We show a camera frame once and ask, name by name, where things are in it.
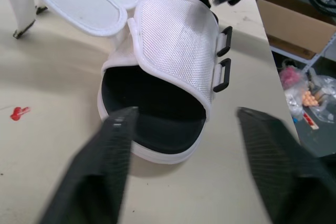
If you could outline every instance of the clutter on shelf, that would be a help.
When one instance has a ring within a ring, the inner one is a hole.
[[[298,121],[303,119],[302,96],[308,91],[308,79],[299,69],[289,66],[280,72],[289,111]]]
[[[309,89],[319,106],[310,107],[313,114],[322,122],[334,123],[336,114],[336,79],[318,76],[314,69],[309,70]]]
[[[322,122],[334,123],[336,114],[336,79],[318,76],[310,69],[308,77],[294,66],[279,74],[290,113],[295,121],[303,118],[303,107],[309,107]]]

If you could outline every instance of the black plastic buckle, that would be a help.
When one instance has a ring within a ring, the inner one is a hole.
[[[226,42],[225,42],[225,47],[222,48],[218,53],[217,56],[221,57],[223,55],[225,55],[227,52],[229,52],[230,48],[231,48],[231,38],[232,38],[232,26],[228,26],[226,27],[221,34],[225,34],[226,35]]]
[[[229,86],[230,82],[231,59],[226,58],[225,60],[222,60],[219,64],[222,65],[222,68],[225,67],[224,81],[213,88],[215,93],[221,92],[226,89]]]

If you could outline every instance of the white table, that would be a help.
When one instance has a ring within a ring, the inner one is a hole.
[[[269,223],[249,173],[238,106],[283,119],[295,133],[255,0],[213,8],[234,28],[230,86],[195,154],[179,165],[133,157],[121,223]],[[111,50],[45,13],[21,40],[0,0],[0,223],[34,223],[73,154],[100,124],[100,68]],[[14,107],[30,107],[19,121]]]

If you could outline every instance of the red paint stain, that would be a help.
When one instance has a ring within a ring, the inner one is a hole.
[[[26,114],[29,111],[30,111],[30,107],[25,107],[23,109],[21,107],[16,107],[10,118],[13,119],[14,121],[19,121],[21,116],[23,114]]]

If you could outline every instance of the cardboard box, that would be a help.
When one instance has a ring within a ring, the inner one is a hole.
[[[270,45],[311,59],[336,32],[331,17],[298,0],[257,0]]]

